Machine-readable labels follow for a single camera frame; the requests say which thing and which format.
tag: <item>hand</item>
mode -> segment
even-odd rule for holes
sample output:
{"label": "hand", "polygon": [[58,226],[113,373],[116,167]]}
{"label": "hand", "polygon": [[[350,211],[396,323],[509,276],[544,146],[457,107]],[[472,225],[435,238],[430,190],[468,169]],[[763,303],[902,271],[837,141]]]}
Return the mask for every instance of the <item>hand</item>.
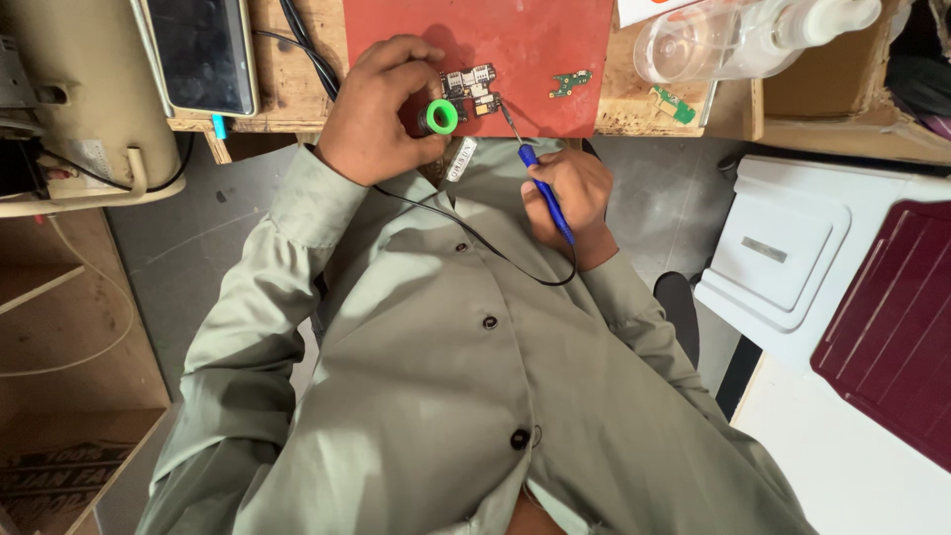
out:
{"label": "hand", "polygon": [[[574,149],[542,154],[538,164],[529,168],[529,176],[554,190],[574,235],[578,270],[588,271],[607,262],[617,252],[614,237],[604,222],[614,182],[611,172],[594,156]],[[548,204],[533,182],[522,185],[522,201],[535,239],[571,260],[571,248],[554,225]]]}
{"label": "hand", "polygon": [[396,35],[360,55],[340,88],[314,154],[351,182],[369,187],[435,161],[451,139],[413,139],[397,117],[409,96],[423,88],[442,98],[438,73],[427,61],[445,53],[414,35]]}

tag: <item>maroon binder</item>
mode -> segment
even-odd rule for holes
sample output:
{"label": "maroon binder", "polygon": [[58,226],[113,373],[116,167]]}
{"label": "maroon binder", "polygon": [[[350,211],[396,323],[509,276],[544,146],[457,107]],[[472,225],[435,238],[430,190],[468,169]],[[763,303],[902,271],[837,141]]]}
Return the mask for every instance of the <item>maroon binder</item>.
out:
{"label": "maroon binder", "polygon": [[891,208],[811,364],[951,471],[951,202]]}

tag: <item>red silicone mat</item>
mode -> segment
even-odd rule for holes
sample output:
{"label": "red silicone mat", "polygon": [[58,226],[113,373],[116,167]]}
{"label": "red silicone mat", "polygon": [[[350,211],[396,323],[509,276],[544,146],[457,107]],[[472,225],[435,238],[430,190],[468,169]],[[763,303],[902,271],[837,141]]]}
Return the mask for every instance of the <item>red silicone mat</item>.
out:
{"label": "red silicone mat", "polygon": [[[492,91],[501,93],[523,137],[590,137],[594,134],[613,0],[343,0],[351,67],[371,44],[398,33],[421,35],[446,51],[436,70],[484,63],[495,66]],[[550,98],[557,74],[588,69],[590,82],[572,95]],[[426,102],[415,95],[401,117],[416,131],[415,112]],[[475,118],[453,135],[505,136],[512,130],[501,112]]]}

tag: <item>shirt button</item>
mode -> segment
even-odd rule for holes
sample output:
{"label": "shirt button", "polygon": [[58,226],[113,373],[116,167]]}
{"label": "shirt button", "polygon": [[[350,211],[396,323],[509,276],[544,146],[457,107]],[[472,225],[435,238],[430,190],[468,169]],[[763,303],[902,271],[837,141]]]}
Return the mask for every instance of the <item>shirt button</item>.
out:
{"label": "shirt button", "polygon": [[512,433],[512,438],[509,439],[509,444],[512,445],[512,449],[515,451],[521,451],[528,446],[530,438],[532,438],[531,433],[525,429],[519,429],[518,431]]}

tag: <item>small green circuit board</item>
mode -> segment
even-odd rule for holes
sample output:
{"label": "small green circuit board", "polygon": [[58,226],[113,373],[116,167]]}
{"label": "small green circuit board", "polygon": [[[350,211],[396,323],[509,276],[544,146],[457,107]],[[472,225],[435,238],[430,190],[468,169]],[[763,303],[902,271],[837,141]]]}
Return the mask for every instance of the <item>small green circuit board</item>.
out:
{"label": "small green circuit board", "polygon": [[587,84],[588,81],[592,79],[592,72],[590,70],[579,70],[578,72],[569,72],[568,74],[558,74],[557,76],[552,76],[552,78],[558,81],[558,89],[548,93],[549,98],[572,94],[572,88],[574,86]]}
{"label": "small green circuit board", "polygon": [[667,91],[666,89],[662,89],[660,86],[654,86],[650,88],[650,92],[648,94],[656,94],[657,101],[654,102],[654,105],[680,123],[685,125],[690,124],[690,121],[693,120],[694,115],[697,114],[697,111],[690,106],[687,106],[687,103],[680,100],[679,96]]}

